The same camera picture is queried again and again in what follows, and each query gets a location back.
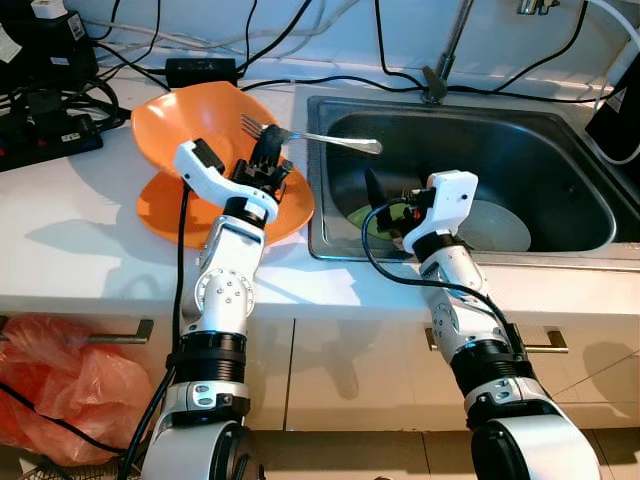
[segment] orange plate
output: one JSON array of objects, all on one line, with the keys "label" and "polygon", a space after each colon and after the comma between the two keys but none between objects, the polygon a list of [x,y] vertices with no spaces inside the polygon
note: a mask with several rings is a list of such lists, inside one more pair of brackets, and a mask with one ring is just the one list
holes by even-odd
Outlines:
[{"label": "orange plate", "polygon": [[[138,199],[137,210],[142,223],[153,233],[177,243],[181,198],[182,183],[166,173],[159,173],[142,190]],[[309,184],[295,170],[287,177],[287,187],[277,220],[267,224],[264,229],[267,243],[282,240],[306,224],[313,213],[313,208],[309,208],[309,205],[313,205]],[[191,193],[184,229],[185,246],[202,248],[213,220],[221,214],[222,208]]]},{"label": "orange plate", "polygon": [[[137,204],[138,215],[152,232],[177,242],[182,185],[173,157],[178,145],[203,138],[225,164],[225,172],[232,172],[238,159],[251,157],[255,140],[242,131],[240,113],[262,123],[276,123],[265,107],[227,82],[181,88],[133,110],[131,129],[138,148],[162,171],[143,189]],[[313,208],[309,184],[294,168],[286,180],[278,218],[265,228],[268,243],[302,227]],[[222,208],[191,194],[185,245],[201,248],[221,213]]]}]

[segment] sink basin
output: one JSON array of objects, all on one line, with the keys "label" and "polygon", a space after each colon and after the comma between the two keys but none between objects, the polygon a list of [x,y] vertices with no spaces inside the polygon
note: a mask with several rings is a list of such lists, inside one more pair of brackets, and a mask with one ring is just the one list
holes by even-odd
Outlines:
[{"label": "sink basin", "polygon": [[[368,204],[369,167],[390,198],[431,173],[458,169],[478,175],[476,200],[506,208],[531,235],[527,252],[474,252],[480,263],[640,268],[638,206],[557,115],[331,97],[310,98],[308,112],[311,132],[384,145],[372,156],[309,142],[308,178],[319,207],[309,235],[316,257],[364,257],[359,228],[347,217]],[[371,237],[371,245],[379,258],[409,257],[390,241]]]}]

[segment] metal fork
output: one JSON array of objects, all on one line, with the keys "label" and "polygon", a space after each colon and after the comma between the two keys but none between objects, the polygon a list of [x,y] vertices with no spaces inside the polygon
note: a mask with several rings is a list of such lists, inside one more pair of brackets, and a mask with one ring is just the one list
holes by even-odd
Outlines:
[{"label": "metal fork", "polygon": [[[262,131],[269,125],[264,125],[257,120],[254,120],[249,115],[244,113],[240,114],[242,119],[242,129],[251,135],[256,140],[260,137]],[[302,132],[290,132],[282,127],[280,132],[284,135],[287,143],[289,140],[297,140],[300,138],[306,140],[317,140],[319,142],[333,143],[334,145],[342,145],[343,147],[353,148],[360,150],[361,152],[372,153],[379,155],[382,153],[382,144],[378,140],[364,139],[364,138],[340,138],[340,137],[327,137],[326,135],[316,135],[315,133],[302,133]]]}]

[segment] cabinet door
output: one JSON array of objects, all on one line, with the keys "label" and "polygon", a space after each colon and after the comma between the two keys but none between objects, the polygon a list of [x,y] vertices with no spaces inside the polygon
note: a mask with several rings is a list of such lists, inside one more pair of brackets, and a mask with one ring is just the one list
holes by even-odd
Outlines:
[{"label": "cabinet door", "polygon": [[[133,334],[138,317],[64,315],[92,332]],[[156,317],[145,345],[122,345],[127,358],[141,364],[154,386],[165,373],[165,361],[171,350],[171,318]],[[260,430],[282,430],[286,405],[293,319],[250,318],[245,381],[251,396],[247,425]]]},{"label": "cabinet door", "polygon": [[[509,319],[518,324],[527,344],[549,343],[545,333],[548,330],[562,334],[568,354],[529,355],[540,382],[555,401],[616,403],[634,398],[637,401],[640,316],[557,314],[545,318],[540,314],[521,313],[509,315]],[[601,375],[611,368],[614,370],[608,375]],[[604,380],[617,375],[620,375],[620,385]]]},{"label": "cabinet door", "polygon": [[421,323],[296,322],[288,430],[464,429],[453,375]]}]

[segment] red plastic bag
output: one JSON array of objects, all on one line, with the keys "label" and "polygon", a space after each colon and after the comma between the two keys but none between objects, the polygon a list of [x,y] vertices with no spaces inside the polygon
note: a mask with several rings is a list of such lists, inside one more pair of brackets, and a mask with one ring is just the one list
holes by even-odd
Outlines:
[{"label": "red plastic bag", "polygon": [[[9,320],[0,342],[0,381],[90,437],[126,448],[152,395],[144,369],[117,347],[87,344],[89,333],[59,318]],[[42,418],[0,391],[0,443],[49,456],[59,465],[98,464],[113,457]]]}]

